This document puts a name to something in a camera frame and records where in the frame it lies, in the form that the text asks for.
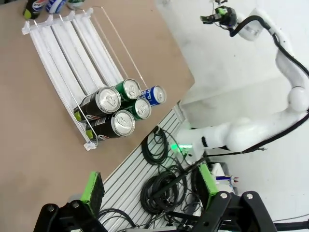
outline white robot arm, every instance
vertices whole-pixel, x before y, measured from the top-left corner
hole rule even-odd
[[[276,65],[291,83],[288,107],[260,120],[242,118],[214,127],[180,130],[177,141],[180,144],[191,144],[198,153],[217,147],[225,147],[232,152],[243,152],[273,136],[280,137],[280,134],[284,134],[296,124],[302,124],[309,117],[309,72],[294,58],[288,39],[264,11],[254,9],[244,20],[239,16],[237,18],[232,8],[225,6],[218,7],[216,13],[201,17],[201,20],[204,24],[219,22],[220,26],[226,26],[232,37],[239,34],[246,40],[254,41],[263,28],[268,30],[278,47]]]

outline slotted metal platform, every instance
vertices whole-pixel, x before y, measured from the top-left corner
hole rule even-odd
[[[159,126],[173,136],[176,135],[184,118],[178,107],[174,107],[169,114],[161,121]],[[172,138],[167,135],[168,141],[171,143]],[[150,138],[149,148],[152,153],[156,153],[163,149],[163,145],[158,145]],[[176,157],[173,151],[169,150],[169,156]],[[172,159],[167,159],[164,163],[165,167],[175,164]],[[143,184],[152,176],[158,173],[157,166],[152,166],[146,162],[139,146],[105,181],[105,196],[102,199],[102,209],[117,208],[125,211],[134,221],[135,224],[142,225],[150,218],[147,212],[144,211],[140,204],[140,191]],[[190,175],[187,176],[188,186],[191,188]],[[180,196],[183,193],[183,186],[180,186]],[[180,212],[183,205],[176,208]],[[115,216],[110,213],[103,217],[100,221],[103,223],[107,218]],[[161,218],[155,222],[155,227],[163,227],[166,221]],[[116,232],[124,228],[130,227],[129,223],[122,218],[112,218],[104,224],[109,232]]]

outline brown table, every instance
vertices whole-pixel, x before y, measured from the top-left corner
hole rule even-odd
[[[87,152],[30,36],[21,33],[24,4],[0,7],[1,232],[32,231],[41,207],[82,192],[90,171],[108,177],[194,82],[153,0],[87,0],[84,9],[104,4],[147,85],[168,94],[131,136]]]

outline blue and white can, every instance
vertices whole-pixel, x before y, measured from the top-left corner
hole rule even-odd
[[[46,10],[50,14],[58,14],[66,0],[49,0],[46,5]]]
[[[166,102],[166,92],[161,86],[153,86],[141,92],[141,98],[149,101],[151,106],[160,105]]]

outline can rack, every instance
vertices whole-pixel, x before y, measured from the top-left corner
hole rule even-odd
[[[141,73],[106,11],[102,6],[93,7],[100,9],[104,13],[138,76],[147,88]],[[105,83],[108,86],[116,85],[124,80],[123,76],[128,79],[128,75],[101,25],[98,23],[93,8],[89,8],[87,11],[81,9],[81,11],[80,14],[71,11],[66,17],[58,14],[59,18],[55,19],[51,14],[45,22],[37,23],[33,20],[32,25],[30,25],[30,21],[26,21],[22,32],[24,35],[30,34],[54,88],[84,137],[86,141],[84,144],[85,149],[89,151],[97,148],[98,135],[94,132],[87,119],[86,123],[76,120],[73,113],[74,108],[78,107],[81,110],[79,104],[87,95],[106,86]],[[122,74],[90,20],[91,15],[118,66],[121,68]],[[87,124],[96,137],[95,141],[90,140],[85,133]]]

